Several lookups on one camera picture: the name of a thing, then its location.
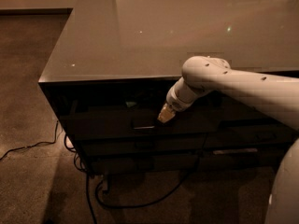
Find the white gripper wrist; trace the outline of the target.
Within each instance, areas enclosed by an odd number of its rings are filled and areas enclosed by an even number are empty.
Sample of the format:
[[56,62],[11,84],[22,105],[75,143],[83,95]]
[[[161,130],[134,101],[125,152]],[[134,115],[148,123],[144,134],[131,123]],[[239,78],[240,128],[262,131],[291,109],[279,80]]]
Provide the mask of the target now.
[[166,104],[163,105],[158,120],[161,123],[167,123],[176,112],[182,112],[188,109],[197,99],[211,93],[211,90],[197,89],[189,86],[183,77],[181,77],[168,91],[166,95]]

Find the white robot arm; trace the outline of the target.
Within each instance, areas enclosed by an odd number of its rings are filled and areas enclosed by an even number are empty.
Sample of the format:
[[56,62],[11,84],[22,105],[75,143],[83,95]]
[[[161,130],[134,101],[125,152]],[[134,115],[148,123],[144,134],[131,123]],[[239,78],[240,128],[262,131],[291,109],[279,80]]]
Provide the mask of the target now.
[[[234,70],[225,60],[193,56],[182,65],[158,116],[168,122],[177,112],[212,91],[299,131],[299,79]],[[299,139],[285,154],[273,184],[264,224],[299,224]]]

